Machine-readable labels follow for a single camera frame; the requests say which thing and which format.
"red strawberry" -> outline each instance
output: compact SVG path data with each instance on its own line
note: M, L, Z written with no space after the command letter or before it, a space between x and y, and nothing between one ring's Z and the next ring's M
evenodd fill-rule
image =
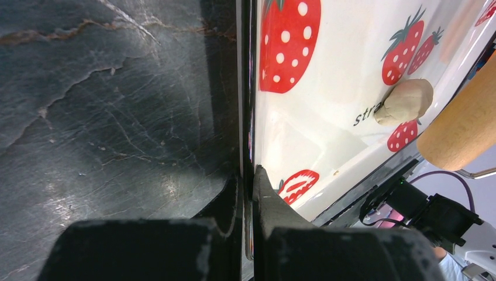
M480 25L481 23L485 22L487 19L492 17L495 12L496 12L496 0L492 0L489 6L487 6L487 8L482 13L482 16L477 20L476 26Z
M418 120L412 120L401 123L388 139L388 149L392 152L398 152L409 142L414 140L418 134Z
M260 89L283 94L301 79L321 24L321 0L266 0L260 37Z
M300 198L319 180L319 174L311 170L301 170L287 179L279 189L281 196L286 203L291 205Z
M419 10L415 14L412 22L410 17L407 19L407 24L403 29L397 31L390 40L394 40L393 44L384 54L383 64L383 82L386 85L394 85L407 70L408 63L414 56L414 51L417 48L423 32L423 20L420 20L422 13Z
M441 30L441 27L438 28L438 31L432 32L432 35L425 40L425 42L422 44L420 49L418 49L417 54L414 57L414 60L410 64L410 68L408 69L408 75L412 74L417 70L422 63L427 59L429 54L431 53L432 49L434 49L434 46L439 44L439 39L441 39L441 33L443 33L444 30Z

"person's hand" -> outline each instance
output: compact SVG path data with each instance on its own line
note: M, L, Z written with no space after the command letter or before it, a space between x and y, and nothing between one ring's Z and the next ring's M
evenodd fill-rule
M434 248L434 255L436 255L436 258L438 258L438 260L441 261L447 255L447 252L445 249L443 249L441 247L435 247Z

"black cable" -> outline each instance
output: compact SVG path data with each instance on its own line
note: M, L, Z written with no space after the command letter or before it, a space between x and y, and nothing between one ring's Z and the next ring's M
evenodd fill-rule
M387 222L392 222L394 224L397 224L397 225L400 225L402 227L406 227L406 228L409 228L404 222L402 221L397 221L397 220L393 220L392 218L380 218L379 220L377 221L374 221L372 222L371 224L366 224L365 222L361 221L361 223L367 227L371 227L373 225L375 225L376 223L380 222L380 221L387 221Z
M467 196L469 197L470 211L473 213L476 212L476 205L474 203L474 197L472 195L472 191L470 190L469 185L467 184L467 182L465 180L462 179L462 177L460 177L459 175L457 175L455 173L448 172L448 171L432 171L432 172L425 173L425 174L422 174L422 175L414 178L413 180L410 181L410 183L413 184L414 182L416 182L416 181L418 181L418 180L420 180L426 176L430 176L431 174L447 174L447 175L455 177L457 180L459 180L463 184L463 187L465 187L465 191L467 191Z

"gray marble countertop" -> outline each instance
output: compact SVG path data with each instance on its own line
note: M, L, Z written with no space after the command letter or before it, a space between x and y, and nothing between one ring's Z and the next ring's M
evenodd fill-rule
M65 227L188 218L238 166L235 2L0 3L0 280Z

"black plastic part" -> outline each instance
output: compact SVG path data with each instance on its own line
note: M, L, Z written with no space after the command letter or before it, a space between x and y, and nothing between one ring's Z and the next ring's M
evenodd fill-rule
M239 280L242 202L232 176L190 220L76 222L38 280Z
M267 171L262 166L257 166L253 183L254 278L257 281L272 280L266 279L266 272L272 268L266 264L268 260L265 247L273 229L276 227L309 229L316 226L302 218L275 193Z
M430 196L426 207L410 222L434 243L458 246L465 244L461 237L473 224L482 224L477 214L439 194Z
M242 120L240 131L243 166L243 185L247 190L248 199L252 199L254 175L254 149L255 149L255 103L256 103L256 76L257 76L257 1L240 0L241 27L240 36L240 62L241 76L240 97L242 103Z
M403 176L410 171L413 167L418 164L418 160L414 159L409 162L405 167L399 170L396 174L391 176L388 180L386 180L381 186L375 188L370 195L367 196L365 202L360 207L360 221L365 219L365 216L373 210L376 210L378 207L382 206L386 199L391 194L391 191L396 188L398 181L403 178Z
M391 185L386 203L406 219L416 216L427 205L427 195L403 178Z
M276 228L265 261L264 280L444 280L427 239L409 230Z

